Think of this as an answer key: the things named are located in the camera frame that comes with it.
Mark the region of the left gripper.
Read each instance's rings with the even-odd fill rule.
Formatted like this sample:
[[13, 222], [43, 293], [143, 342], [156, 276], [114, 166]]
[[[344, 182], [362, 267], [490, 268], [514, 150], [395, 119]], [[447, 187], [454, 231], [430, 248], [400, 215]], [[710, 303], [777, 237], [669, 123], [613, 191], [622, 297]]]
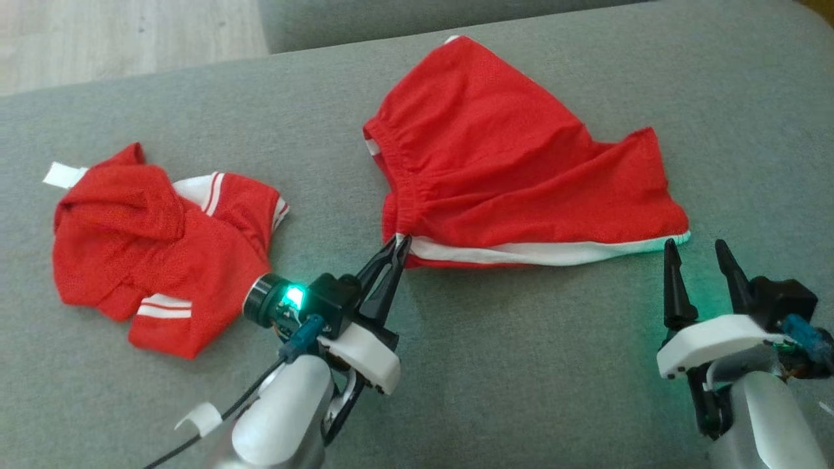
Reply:
[[356, 276], [321, 274], [313, 283], [299, 285], [268, 273], [248, 291], [244, 317], [273, 329], [282, 341], [272, 375], [302, 356], [313, 356], [347, 377], [345, 388], [330, 393], [321, 424], [326, 446], [336, 439], [364, 389], [390, 395], [399, 384], [399, 336], [386, 321], [412, 240], [410, 235], [394, 235]]

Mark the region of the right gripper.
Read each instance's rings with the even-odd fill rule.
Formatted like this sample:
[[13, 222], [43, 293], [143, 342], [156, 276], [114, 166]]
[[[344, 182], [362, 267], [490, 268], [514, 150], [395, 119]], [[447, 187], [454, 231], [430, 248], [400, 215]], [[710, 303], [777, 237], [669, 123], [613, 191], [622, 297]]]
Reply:
[[775, 370], [779, 365], [775, 347], [792, 345], [793, 340], [781, 333], [766, 332], [747, 317], [759, 312], [747, 274], [723, 238], [718, 238], [714, 247], [736, 315], [697, 323], [697, 308], [688, 297], [680, 273], [677, 244], [668, 238], [664, 244], [663, 321], [668, 330], [679, 332], [670, 332], [656, 354], [656, 365], [665, 380], [685, 380], [698, 430], [718, 439], [732, 425], [728, 399], [717, 387], [718, 374], [729, 374], [729, 380], [735, 381], [751, 371]]

